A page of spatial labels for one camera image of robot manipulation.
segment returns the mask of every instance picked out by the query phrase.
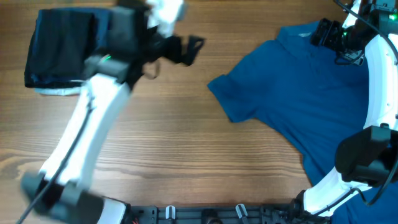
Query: folded cloth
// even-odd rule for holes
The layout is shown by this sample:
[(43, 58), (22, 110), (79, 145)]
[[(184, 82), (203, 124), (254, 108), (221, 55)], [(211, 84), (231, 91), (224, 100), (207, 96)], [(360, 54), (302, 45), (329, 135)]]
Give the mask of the folded cloth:
[[(257, 118), (283, 134), (303, 154), (312, 184), (335, 165), (339, 143), (363, 129), (369, 94), (367, 63), (335, 65), (333, 51), (310, 44), (317, 25), (283, 27), (276, 40), (263, 43), (208, 85), (232, 122)], [(372, 198), (377, 191), (364, 194)], [(397, 223), (396, 205), (398, 183), (371, 207), (353, 197), (331, 220)]]
[(80, 87), (62, 88), (62, 89), (42, 89), (35, 88), (36, 93), (41, 95), (70, 96), (80, 94)]
[(25, 86), (80, 86), (70, 80), (81, 79), (84, 59), (95, 49), (106, 46), (109, 17), (108, 9), (40, 10), (29, 46)]

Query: wood grain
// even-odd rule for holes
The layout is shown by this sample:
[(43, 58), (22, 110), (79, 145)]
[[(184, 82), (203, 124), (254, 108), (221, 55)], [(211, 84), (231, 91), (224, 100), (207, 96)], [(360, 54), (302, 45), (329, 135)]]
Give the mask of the wood grain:
[[(310, 187), (302, 158), (257, 120), (232, 124), (206, 84), (282, 26), (343, 20), (332, 1), (196, 0), (180, 35), (207, 38), (191, 67), (162, 61), (156, 80), (141, 79), (103, 146), (93, 190), (133, 205), (183, 206), (288, 202)], [(40, 96), (24, 87), (24, 67), (39, 9), (109, 7), (111, 1), (1, 1), (0, 224), (27, 203), (19, 180), (48, 158), (77, 97)], [(26, 223), (51, 223), (31, 215)]]

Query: blue polo shirt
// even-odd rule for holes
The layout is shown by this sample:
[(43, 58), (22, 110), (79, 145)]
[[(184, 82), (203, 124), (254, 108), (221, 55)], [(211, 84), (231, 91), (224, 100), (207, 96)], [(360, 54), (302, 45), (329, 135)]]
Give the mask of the blue polo shirt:
[[(276, 40), (208, 85), (232, 122), (257, 118), (283, 134), (303, 154), (314, 185), (335, 165), (339, 143), (363, 129), (369, 88), (366, 62), (337, 66), (333, 51), (310, 44), (317, 25), (281, 28)], [(365, 192), (368, 200), (377, 190)], [(355, 196), (335, 211), (332, 222), (398, 223), (397, 206), (394, 183), (371, 207)]]

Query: cable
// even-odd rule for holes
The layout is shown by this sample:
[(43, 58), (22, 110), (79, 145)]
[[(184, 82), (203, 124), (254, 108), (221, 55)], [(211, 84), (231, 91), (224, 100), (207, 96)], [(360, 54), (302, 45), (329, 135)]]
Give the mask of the cable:
[(394, 53), (394, 56), (396, 57), (396, 60), (398, 60), (398, 50), (394, 46), (394, 44), (391, 42), (391, 40), (388, 38), (388, 36), (384, 33), (382, 33), (377, 27), (372, 25), (370, 22), (366, 21), (366, 19), (362, 18), (362, 16), (358, 15), (348, 7), (346, 7), (343, 3), (341, 3), (339, 0), (333, 0), (338, 6), (343, 8), (346, 12), (350, 13), (353, 15), (355, 18), (361, 20), (364, 22), (366, 25), (368, 25), (370, 28), (372, 28), (374, 31), (376, 31), (384, 40), (386, 40), (387, 44), (390, 46), (391, 50)]
[(83, 131), (87, 125), (88, 119), (90, 118), (90, 114), (93, 111), (93, 107), (92, 107), (92, 102), (93, 102), (93, 92), (91, 89), (91, 85), (89, 83), (88, 84), (88, 104), (87, 104), (87, 112), (86, 112), (86, 116), (83, 120), (83, 123), (81, 124), (81, 127), (79, 129), (79, 132), (76, 135), (75, 140), (73, 140), (72, 145), (70, 146), (67, 154), (65, 155), (65, 157), (62, 159), (59, 168), (57, 169), (57, 171), (54, 173), (54, 176), (50, 179), (50, 181), (45, 185), (45, 187), (39, 192), (39, 194), (36, 195), (36, 197), (33, 199), (33, 201), (29, 204), (29, 206), (25, 209), (24, 213), (21, 215), (21, 217), (19, 218), (19, 220), (16, 222), (17, 224), (21, 224), (26, 217), (28, 216), (28, 214), (33, 210), (33, 208), (36, 206), (36, 204), (43, 198), (44, 194), (51, 188), (51, 186), (55, 183), (55, 181), (58, 179), (59, 175), (61, 174), (62, 170), (64, 170), (65, 166), (67, 165), (67, 162), (70, 158), (70, 156), (72, 155), (72, 153), (74, 152), (77, 142), (79, 141), (81, 135), (83, 134)]

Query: black cloth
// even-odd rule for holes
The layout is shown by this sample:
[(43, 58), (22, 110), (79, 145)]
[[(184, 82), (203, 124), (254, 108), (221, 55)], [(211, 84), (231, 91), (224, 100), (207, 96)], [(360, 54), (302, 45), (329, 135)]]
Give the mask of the black cloth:
[[(25, 86), (30, 88), (70, 88), (79, 83), (84, 59), (94, 50), (94, 15), (86, 12), (46, 9), (41, 11), (40, 28), (32, 36), (25, 68)], [(49, 75), (57, 81), (35, 84)]]

